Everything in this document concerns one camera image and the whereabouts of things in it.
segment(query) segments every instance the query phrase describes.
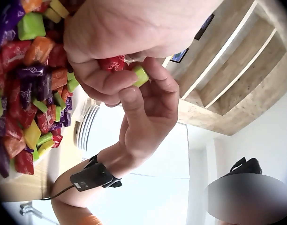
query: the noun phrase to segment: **black strap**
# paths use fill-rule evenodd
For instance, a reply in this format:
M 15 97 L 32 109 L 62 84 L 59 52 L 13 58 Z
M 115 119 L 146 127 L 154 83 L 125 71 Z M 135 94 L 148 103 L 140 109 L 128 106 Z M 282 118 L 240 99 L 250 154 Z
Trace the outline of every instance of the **black strap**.
M 89 162 L 92 162 L 93 164 L 96 164 L 98 163 L 97 161 L 97 157 L 98 155 L 95 155 L 93 157 L 90 158 Z M 121 179 L 118 179 L 116 177 L 113 176 L 113 181 L 110 182 L 109 184 L 105 184 L 105 185 L 102 185 L 103 188 L 108 188 L 108 187 L 121 187 L 122 186 L 122 182 L 120 181 Z

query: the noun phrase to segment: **plate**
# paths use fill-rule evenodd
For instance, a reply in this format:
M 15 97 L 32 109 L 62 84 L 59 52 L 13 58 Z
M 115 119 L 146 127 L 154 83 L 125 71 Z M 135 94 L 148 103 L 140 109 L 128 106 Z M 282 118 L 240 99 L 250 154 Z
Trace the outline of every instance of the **plate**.
M 93 121 L 94 121 L 94 119 L 95 119 L 95 117 L 96 117 L 96 115 L 97 115 L 99 109 L 100 109 L 100 107 L 98 106 L 98 107 L 96 108 L 96 110 L 94 111 L 94 113 L 93 113 L 94 115 L 93 115 L 93 117 L 92 117 L 92 120 L 91 120 L 90 125 L 89 125 L 89 128 L 88 128 L 88 135 L 87 135 L 86 142 L 85 142 L 85 145 L 84 145 L 86 151 L 87 151 L 87 143 L 88 143 L 89 133 L 90 133 L 90 130 L 91 130 L 91 128 L 92 128 Z

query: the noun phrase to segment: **black device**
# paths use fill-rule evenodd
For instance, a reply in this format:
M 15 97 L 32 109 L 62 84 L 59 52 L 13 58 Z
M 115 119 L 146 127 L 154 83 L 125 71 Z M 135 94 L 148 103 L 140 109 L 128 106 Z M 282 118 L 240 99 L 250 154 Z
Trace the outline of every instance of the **black device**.
M 90 159 L 90 162 L 80 171 L 70 177 L 71 183 L 78 191 L 86 191 L 102 186 L 120 187 L 120 179 L 115 178 L 102 163 L 97 162 L 97 155 Z
M 260 168 L 260 165 L 257 159 L 252 158 L 249 161 L 246 161 L 245 157 L 243 157 L 236 164 L 233 165 L 233 167 L 230 169 L 230 172 L 227 173 L 225 176 L 229 176 L 232 174 L 238 174 L 238 173 L 262 174 L 262 170 Z

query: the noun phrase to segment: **yellow candy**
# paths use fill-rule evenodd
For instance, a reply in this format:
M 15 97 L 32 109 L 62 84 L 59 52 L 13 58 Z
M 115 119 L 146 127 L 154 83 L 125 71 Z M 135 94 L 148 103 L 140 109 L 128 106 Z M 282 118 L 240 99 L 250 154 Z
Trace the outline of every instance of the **yellow candy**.
M 27 146 L 30 149 L 35 149 L 38 139 L 40 138 L 42 134 L 42 132 L 38 128 L 35 121 L 33 120 L 30 127 L 27 129 L 24 129 L 23 132 L 24 132 L 24 139 L 25 139 Z
M 49 140 L 49 141 L 43 143 L 38 150 L 39 157 L 41 157 L 44 153 L 51 150 L 51 148 L 54 144 L 55 144 L 55 142 L 53 140 Z
M 54 10 L 51 8 L 47 8 L 47 10 L 43 13 L 44 16 L 52 20 L 54 23 L 59 23 L 61 20 L 61 16 L 59 16 Z
M 52 0 L 51 3 L 50 3 L 50 7 L 64 19 L 69 15 L 69 12 L 60 3 L 59 0 Z

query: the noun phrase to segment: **hand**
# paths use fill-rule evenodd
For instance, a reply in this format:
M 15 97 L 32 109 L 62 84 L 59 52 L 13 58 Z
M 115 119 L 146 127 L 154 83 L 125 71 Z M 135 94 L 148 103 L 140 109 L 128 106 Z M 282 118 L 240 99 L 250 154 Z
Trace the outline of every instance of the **hand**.
M 178 120 L 176 81 L 154 58 L 146 58 L 140 64 L 149 74 L 150 82 L 119 92 L 125 111 L 119 142 L 98 154 L 98 162 L 117 178 L 151 157 Z
M 77 80 L 96 100 L 115 106 L 133 72 L 101 71 L 95 59 L 118 55 L 167 57 L 186 49 L 222 0 L 87 0 L 64 32 Z

